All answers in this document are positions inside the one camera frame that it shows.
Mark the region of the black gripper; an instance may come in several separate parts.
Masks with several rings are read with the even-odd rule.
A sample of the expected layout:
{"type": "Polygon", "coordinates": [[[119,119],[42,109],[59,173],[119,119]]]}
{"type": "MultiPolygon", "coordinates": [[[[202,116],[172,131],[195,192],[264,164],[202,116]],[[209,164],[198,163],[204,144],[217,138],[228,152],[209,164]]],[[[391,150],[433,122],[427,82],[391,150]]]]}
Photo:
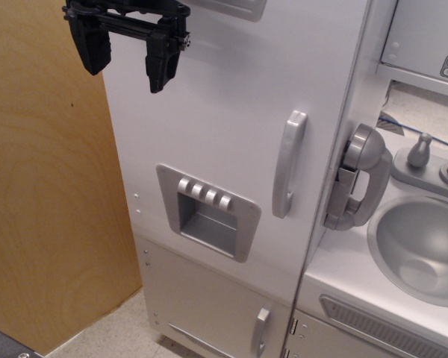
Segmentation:
{"type": "Polygon", "coordinates": [[[190,8],[179,1],[66,1],[62,11],[91,75],[111,61],[110,32],[145,40],[151,93],[175,77],[180,51],[190,46],[190,8]]]}

